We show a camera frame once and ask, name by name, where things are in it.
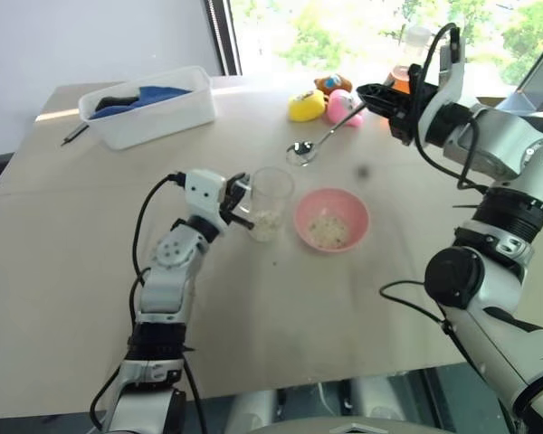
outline metal spoon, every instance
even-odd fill
[[[316,143],[304,141],[304,142],[295,142],[286,150],[286,160],[291,165],[305,166],[308,165],[316,156],[318,155],[319,150],[321,149],[322,144],[328,140],[328,138],[334,134],[334,132],[344,125],[346,122],[351,120],[356,114],[366,108],[366,103],[361,102],[352,110],[345,118],[340,120],[334,127],[332,127],[324,136],[321,137]]]

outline beige table surface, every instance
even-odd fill
[[[43,113],[76,107],[102,85],[56,90]],[[400,278],[422,278],[427,261],[479,195],[426,166],[367,114],[306,168],[284,163],[294,139],[323,134],[322,120],[286,120],[294,84],[214,81],[217,120],[110,151],[93,131],[60,147],[76,115],[36,122],[0,178],[0,417],[85,411],[113,371],[129,335],[130,243],[139,206],[169,171],[207,167],[223,175],[263,165],[297,181],[294,202],[319,186],[344,187],[370,210],[361,245],[315,253],[290,224],[273,243],[232,227],[213,245],[197,281],[187,342],[205,397],[462,360],[425,317],[378,297]],[[436,149],[430,152],[439,157]],[[357,169],[366,165],[369,177]],[[183,194],[164,188],[149,206],[141,262],[178,217]],[[519,316],[543,326],[543,232]],[[397,294],[434,310],[419,288]]]

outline floor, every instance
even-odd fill
[[[8,159],[9,156],[0,156],[0,174]],[[343,385],[346,384],[330,382],[324,386],[326,401],[335,411],[348,410],[344,405],[346,394],[342,393]],[[412,422],[436,426],[458,434],[508,433],[494,393],[471,367],[464,363],[395,378],[395,390],[399,396],[402,395],[405,414]],[[329,415],[319,399],[316,385],[289,388],[285,396],[280,420]],[[205,400],[210,433],[223,433],[232,400],[233,397]],[[0,420],[0,434],[91,434],[95,432],[91,428],[86,413]],[[188,403],[184,434],[198,433],[195,407]]]

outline white wall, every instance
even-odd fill
[[[0,154],[59,85],[190,64],[220,74],[201,0],[0,0]]]

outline blue cloth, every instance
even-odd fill
[[[108,106],[95,111],[89,119],[105,118],[107,116],[118,115],[125,111],[136,109],[137,107],[148,106],[156,102],[165,101],[166,99],[172,99],[180,97],[186,93],[190,93],[191,90],[178,89],[178,88],[161,88],[159,86],[143,86],[139,88],[140,94],[138,100],[128,106]]]

